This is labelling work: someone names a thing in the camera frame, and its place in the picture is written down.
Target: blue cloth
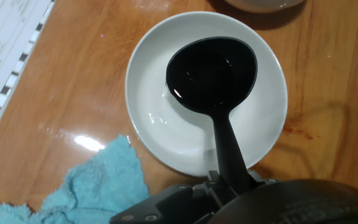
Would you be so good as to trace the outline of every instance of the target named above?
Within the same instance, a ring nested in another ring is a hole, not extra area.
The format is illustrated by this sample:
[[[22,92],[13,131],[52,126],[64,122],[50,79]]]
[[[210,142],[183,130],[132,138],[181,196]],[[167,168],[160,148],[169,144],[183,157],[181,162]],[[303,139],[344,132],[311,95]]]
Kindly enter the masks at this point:
[[[26,205],[1,204],[0,223],[109,223],[112,216],[148,196],[136,152],[120,135],[89,161],[69,170],[37,213]]]

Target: table surface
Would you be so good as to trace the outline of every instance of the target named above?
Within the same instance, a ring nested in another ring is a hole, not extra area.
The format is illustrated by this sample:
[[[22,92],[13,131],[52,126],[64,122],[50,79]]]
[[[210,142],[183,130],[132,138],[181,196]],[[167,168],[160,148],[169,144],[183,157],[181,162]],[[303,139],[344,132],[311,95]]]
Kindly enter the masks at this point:
[[[254,167],[262,177],[329,179],[358,188],[358,0],[309,0],[250,14],[223,0],[60,0],[0,121],[0,202],[38,209],[67,170],[128,135],[152,194],[199,182],[160,163],[127,115],[129,57],[154,25],[186,11],[216,11],[255,29],[280,61],[288,115],[274,148]]]

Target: white paper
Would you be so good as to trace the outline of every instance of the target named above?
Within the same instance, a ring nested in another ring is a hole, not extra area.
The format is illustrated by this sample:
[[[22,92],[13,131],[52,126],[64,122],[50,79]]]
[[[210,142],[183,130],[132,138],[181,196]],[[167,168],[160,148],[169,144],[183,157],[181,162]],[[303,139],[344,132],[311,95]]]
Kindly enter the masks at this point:
[[[53,5],[51,0],[0,0],[0,117],[6,99],[12,95],[12,79],[17,82],[24,68],[24,62],[19,59],[23,52],[30,52],[33,44],[29,45],[29,40],[40,21],[46,19],[44,14],[49,5]],[[1,90],[6,83],[9,91],[3,94]]]

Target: plate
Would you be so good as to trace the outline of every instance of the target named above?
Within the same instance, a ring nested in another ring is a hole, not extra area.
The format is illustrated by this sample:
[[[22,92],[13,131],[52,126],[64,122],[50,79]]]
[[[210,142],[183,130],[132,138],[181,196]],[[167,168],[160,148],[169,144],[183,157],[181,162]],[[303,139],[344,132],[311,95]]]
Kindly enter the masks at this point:
[[[207,37],[243,40],[258,61],[257,80],[248,98],[234,108],[230,121],[249,168],[277,141],[287,114],[287,86],[272,49],[250,27],[214,12],[186,12],[151,28],[129,60],[125,94],[139,139],[166,165],[189,175],[218,170],[213,124],[176,101],[165,84],[171,57],[185,45]]]

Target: black plastic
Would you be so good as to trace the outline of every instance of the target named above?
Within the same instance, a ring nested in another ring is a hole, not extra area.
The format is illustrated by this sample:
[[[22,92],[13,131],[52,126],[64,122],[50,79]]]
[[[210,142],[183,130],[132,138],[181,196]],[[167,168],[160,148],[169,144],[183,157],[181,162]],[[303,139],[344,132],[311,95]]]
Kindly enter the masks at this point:
[[[180,49],[167,67],[167,85],[184,107],[214,122],[219,172],[240,195],[252,187],[229,113],[243,102],[257,75],[254,51],[232,37],[210,37]]]

